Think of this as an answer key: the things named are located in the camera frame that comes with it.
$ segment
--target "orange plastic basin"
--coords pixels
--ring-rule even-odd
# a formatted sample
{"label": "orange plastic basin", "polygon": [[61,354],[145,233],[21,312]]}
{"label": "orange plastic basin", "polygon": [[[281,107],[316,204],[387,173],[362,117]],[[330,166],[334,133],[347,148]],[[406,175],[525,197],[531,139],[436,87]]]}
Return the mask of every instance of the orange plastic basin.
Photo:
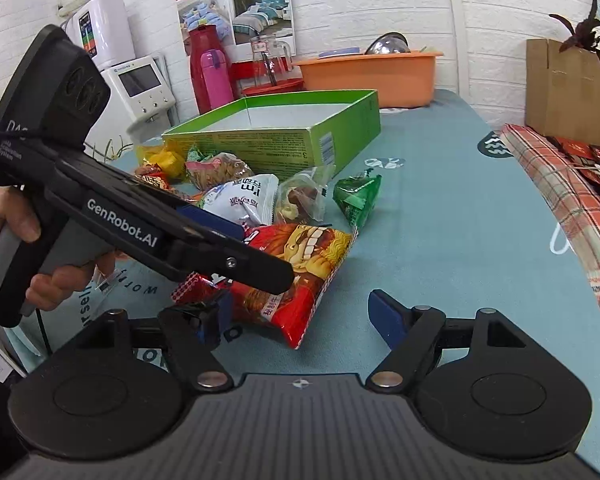
{"label": "orange plastic basin", "polygon": [[433,99],[441,52],[367,54],[296,61],[307,90],[378,90],[381,108],[417,108]]}

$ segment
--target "brown cardboard box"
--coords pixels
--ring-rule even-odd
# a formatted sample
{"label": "brown cardboard box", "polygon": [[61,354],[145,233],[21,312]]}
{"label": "brown cardboard box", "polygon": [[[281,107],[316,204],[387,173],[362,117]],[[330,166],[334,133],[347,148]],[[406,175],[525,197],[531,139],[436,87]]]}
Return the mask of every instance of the brown cardboard box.
{"label": "brown cardboard box", "polygon": [[600,146],[600,60],[554,40],[526,42],[525,123],[544,136]]}

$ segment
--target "finger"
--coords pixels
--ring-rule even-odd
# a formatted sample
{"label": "finger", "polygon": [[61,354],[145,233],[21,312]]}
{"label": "finger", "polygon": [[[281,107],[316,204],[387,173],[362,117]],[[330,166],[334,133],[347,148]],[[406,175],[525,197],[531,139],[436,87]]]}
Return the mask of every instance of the finger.
{"label": "finger", "polygon": [[108,278],[116,270],[116,253],[103,254],[96,260],[96,267],[105,278]]}
{"label": "finger", "polygon": [[84,267],[58,267],[51,276],[51,283],[63,290],[84,290],[93,276],[93,264]]}
{"label": "finger", "polygon": [[35,290],[42,298],[51,301],[53,304],[60,304],[66,300],[72,293],[72,290],[66,290],[51,283],[51,276],[46,274],[37,274],[31,279],[30,287]]}
{"label": "finger", "polygon": [[58,306],[53,301],[48,300],[47,298],[43,298],[40,296],[33,288],[29,287],[25,293],[25,297],[27,301],[33,303],[40,310],[53,310],[56,306]]}
{"label": "finger", "polygon": [[7,222],[26,242],[40,237],[40,223],[24,195],[14,187],[0,187],[0,231]]}

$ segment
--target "glass jug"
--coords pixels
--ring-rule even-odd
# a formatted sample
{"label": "glass jug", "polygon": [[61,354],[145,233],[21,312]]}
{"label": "glass jug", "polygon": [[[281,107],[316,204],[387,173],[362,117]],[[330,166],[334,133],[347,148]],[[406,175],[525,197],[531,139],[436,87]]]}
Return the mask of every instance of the glass jug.
{"label": "glass jug", "polygon": [[291,52],[285,41],[278,41],[274,34],[256,36],[251,38],[251,52],[256,86],[276,86],[287,79],[291,71]]}

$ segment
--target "black circular logo on tablecloth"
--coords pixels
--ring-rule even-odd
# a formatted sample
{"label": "black circular logo on tablecloth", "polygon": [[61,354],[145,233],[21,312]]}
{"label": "black circular logo on tablecloth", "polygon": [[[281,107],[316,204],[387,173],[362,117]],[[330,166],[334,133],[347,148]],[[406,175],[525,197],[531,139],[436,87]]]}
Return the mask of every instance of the black circular logo on tablecloth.
{"label": "black circular logo on tablecloth", "polygon": [[507,158],[513,156],[495,132],[490,132],[489,135],[478,142],[478,151],[483,155],[492,156],[493,158]]}

